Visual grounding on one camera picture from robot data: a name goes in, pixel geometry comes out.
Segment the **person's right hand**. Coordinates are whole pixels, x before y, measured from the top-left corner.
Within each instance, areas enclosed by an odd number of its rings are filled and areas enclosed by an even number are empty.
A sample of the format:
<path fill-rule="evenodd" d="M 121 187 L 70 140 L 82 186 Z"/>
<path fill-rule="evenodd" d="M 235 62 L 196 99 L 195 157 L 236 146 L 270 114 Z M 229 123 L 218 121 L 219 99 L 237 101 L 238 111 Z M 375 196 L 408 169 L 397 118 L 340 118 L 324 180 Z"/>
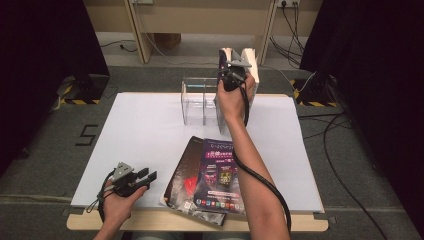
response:
<path fill-rule="evenodd" d="M 245 83 L 242 85 L 242 89 L 226 91 L 224 89 L 224 83 L 222 80 L 218 84 L 218 103 L 219 108 L 224 115 L 226 124 L 230 126 L 233 122 L 244 125 L 245 117 L 245 98 L 243 93 L 246 93 L 248 101 L 253 99 L 253 92 L 256 86 L 254 77 L 250 74 L 246 74 L 247 78 Z"/>

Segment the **clear acrylic book rack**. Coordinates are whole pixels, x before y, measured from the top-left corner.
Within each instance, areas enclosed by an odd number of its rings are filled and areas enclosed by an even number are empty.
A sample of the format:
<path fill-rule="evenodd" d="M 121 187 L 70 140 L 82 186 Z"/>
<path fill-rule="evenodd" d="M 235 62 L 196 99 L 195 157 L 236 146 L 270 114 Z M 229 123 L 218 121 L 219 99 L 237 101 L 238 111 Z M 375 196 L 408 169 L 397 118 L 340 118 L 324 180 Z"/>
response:
<path fill-rule="evenodd" d="M 216 92 L 216 78 L 184 77 L 180 96 L 183 123 L 218 126 Z"/>

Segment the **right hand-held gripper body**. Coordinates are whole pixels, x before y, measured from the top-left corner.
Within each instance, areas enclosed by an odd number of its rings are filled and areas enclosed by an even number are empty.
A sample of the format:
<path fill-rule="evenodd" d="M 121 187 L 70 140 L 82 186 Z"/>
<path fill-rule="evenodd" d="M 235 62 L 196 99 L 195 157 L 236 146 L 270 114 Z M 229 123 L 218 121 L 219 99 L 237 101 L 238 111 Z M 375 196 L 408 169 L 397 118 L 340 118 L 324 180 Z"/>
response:
<path fill-rule="evenodd" d="M 244 60 L 225 61 L 221 70 L 224 89 L 230 92 L 243 84 L 247 79 L 246 70 L 250 67 L 251 65 Z"/>

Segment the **black stand base striped tape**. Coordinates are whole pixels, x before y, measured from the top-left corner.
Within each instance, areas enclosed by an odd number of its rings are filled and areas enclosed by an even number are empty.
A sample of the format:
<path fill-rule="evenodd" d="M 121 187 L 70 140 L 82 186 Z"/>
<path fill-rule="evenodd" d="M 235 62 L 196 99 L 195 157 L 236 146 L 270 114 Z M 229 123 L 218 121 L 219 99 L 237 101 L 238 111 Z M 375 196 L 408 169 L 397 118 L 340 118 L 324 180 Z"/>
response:
<path fill-rule="evenodd" d="M 83 79 L 69 76 L 65 78 L 59 89 L 61 104 L 90 105 L 99 104 L 109 77 L 101 74 L 89 74 Z"/>
<path fill-rule="evenodd" d="M 307 79 L 293 79 L 290 81 L 293 88 L 295 102 L 302 106 L 336 107 L 334 95 L 325 83 L 317 83 L 310 76 Z"/>

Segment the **person's left hand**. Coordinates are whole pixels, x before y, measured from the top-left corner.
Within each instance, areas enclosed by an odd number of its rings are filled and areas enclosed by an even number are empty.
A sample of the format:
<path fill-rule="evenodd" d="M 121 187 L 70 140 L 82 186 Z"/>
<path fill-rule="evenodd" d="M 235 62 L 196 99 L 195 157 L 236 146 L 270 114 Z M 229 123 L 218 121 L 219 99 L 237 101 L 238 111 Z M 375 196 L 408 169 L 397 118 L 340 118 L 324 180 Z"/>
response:
<path fill-rule="evenodd" d="M 137 189 L 129 197 L 121 197 L 113 191 L 105 193 L 104 214 L 105 219 L 102 229 L 108 232 L 116 232 L 122 224 L 130 217 L 132 208 L 137 200 L 139 200 L 147 191 L 145 186 Z"/>

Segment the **brown cardboard box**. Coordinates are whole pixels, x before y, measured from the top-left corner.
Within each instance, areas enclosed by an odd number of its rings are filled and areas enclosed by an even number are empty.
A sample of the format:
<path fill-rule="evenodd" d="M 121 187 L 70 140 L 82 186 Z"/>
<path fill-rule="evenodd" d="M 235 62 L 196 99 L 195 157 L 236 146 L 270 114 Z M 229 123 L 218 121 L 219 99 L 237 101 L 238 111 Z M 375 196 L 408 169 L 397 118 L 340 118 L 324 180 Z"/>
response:
<path fill-rule="evenodd" d="M 155 33 L 155 43 L 166 49 L 173 49 L 181 43 L 180 33 Z"/>

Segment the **black and red magazine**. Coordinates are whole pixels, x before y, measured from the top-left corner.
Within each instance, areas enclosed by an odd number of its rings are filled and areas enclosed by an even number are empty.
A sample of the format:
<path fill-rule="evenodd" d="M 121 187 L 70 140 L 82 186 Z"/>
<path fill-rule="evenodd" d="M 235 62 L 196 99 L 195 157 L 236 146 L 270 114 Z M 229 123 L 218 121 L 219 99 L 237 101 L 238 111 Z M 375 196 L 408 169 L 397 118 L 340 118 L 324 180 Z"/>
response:
<path fill-rule="evenodd" d="M 193 202 L 203 140 L 192 136 L 164 191 L 162 202 L 168 208 L 214 227 L 224 225 L 226 215 L 200 211 Z"/>

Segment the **beige wooden desk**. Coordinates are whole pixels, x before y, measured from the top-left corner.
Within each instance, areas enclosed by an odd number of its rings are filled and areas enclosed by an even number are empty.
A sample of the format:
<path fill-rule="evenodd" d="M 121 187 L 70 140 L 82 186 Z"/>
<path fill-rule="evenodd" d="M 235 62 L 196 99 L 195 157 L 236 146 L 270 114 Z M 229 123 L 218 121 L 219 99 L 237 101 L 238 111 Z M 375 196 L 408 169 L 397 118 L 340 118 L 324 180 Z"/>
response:
<path fill-rule="evenodd" d="M 140 62 L 153 53 L 155 33 L 251 36 L 257 61 L 265 62 L 270 38 L 296 28 L 310 35 L 323 0 L 279 8 L 277 0 L 83 0 L 97 32 L 132 33 Z"/>

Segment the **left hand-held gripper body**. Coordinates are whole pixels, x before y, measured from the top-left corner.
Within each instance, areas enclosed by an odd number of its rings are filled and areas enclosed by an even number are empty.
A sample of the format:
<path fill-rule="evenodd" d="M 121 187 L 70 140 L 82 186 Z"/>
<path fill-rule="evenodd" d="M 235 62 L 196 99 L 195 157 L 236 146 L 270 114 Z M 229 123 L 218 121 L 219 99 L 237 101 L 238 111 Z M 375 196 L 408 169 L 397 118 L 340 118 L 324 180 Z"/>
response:
<path fill-rule="evenodd" d="M 119 162 L 113 173 L 113 191 L 120 197 L 129 197 L 137 189 L 138 174 L 126 163 Z"/>

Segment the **black curtain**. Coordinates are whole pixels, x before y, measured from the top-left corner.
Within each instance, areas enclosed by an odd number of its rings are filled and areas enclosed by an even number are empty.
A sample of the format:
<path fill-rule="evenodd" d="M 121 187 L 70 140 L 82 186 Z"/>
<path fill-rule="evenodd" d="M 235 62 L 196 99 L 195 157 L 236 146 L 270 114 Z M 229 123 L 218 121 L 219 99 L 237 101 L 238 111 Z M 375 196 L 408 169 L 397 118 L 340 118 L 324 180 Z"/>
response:
<path fill-rule="evenodd" d="M 332 75 L 424 237 L 424 0 L 322 0 L 301 67 Z"/>
<path fill-rule="evenodd" d="M 108 73 L 83 0 L 0 0 L 0 176 L 65 78 Z"/>

